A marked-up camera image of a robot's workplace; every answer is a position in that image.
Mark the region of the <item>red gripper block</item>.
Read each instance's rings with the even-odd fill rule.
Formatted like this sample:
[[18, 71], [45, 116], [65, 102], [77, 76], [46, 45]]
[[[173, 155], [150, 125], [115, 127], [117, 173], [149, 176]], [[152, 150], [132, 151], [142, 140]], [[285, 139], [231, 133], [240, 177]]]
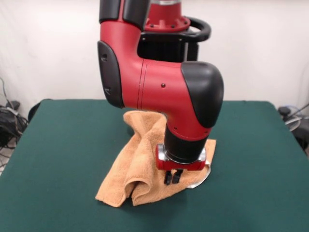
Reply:
[[172, 181], [173, 184], [178, 184], [183, 173], [183, 170], [188, 171], [201, 171], [206, 165], [206, 149], [203, 148], [198, 159], [189, 164], [177, 163], [167, 156], [167, 151], [163, 144], [158, 144], [155, 149], [156, 167], [159, 170], [166, 171], [164, 184], [169, 185]]

